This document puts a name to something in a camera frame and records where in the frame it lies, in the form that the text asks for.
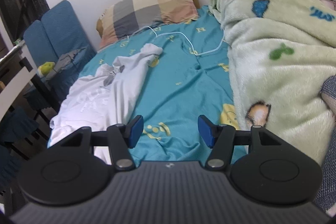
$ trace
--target chair backrest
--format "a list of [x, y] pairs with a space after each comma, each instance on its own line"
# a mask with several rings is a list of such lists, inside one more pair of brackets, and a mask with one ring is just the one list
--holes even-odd
[[90, 46], [80, 22], [67, 0], [35, 20], [24, 33], [24, 40], [36, 66], [57, 62], [62, 54]]
[[23, 38], [37, 67], [45, 62], [57, 62], [58, 55], [41, 21], [35, 20], [25, 31]]
[[67, 0], [47, 11], [41, 22], [58, 56], [90, 45], [75, 11]]

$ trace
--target pillow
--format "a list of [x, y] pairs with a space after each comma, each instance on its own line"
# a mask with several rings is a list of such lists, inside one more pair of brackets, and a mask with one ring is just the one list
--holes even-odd
[[143, 26], [180, 23], [198, 17], [193, 0], [122, 0], [106, 9], [100, 17], [103, 29], [100, 48]]

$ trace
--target gray ribbed surface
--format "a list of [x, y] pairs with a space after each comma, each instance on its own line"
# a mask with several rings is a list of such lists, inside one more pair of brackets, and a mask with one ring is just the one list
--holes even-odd
[[208, 172], [198, 162], [166, 165], [143, 162], [117, 174], [88, 202], [67, 208], [30, 203], [11, 219], [18, 224], [318, 224], [329, 219], [311, 203], [278, 209], [254, 204], [237, 194], [224, 174]]

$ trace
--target yellow-green plush toy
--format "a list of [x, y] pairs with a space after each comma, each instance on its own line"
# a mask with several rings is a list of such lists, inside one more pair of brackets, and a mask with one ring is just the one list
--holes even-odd
[[55, 62], [45, 62], [43, 65], [39, 66], [37, 69], [37, 74], [40, 78], [45, 77], [54, 68]]

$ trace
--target bed sheet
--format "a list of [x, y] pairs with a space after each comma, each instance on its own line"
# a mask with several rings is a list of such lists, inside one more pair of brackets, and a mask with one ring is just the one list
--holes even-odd
[[[223, 36], [217, 20], [207, 6], [198, 9], [200, 18], [155, 28], [157, 34], [182, 32], [194, 49], [204, 52], [216, 48]], [[104, 63], [111, 65], [117, 56], [131, 56], [155, 37], [148, 29], [123, 39], [99, 52], [82, 70], [80, 77], [94, 75]], [[200, 160], [204, 164], [209, 149], [197, 128], [197, 119], [206, 115], [214, 123], [238, 127], [228, 75], [226, 43], [213, 53], [196, 56], [182, 34], [157, 38], [153, 44], [163, 53], [150, 66], [132, 117], [144, 118], [144, 131], [135, 148], [130, 149], [138, 165], [141, 160]], [[246, 154], [236, 146], [232, 161]]]

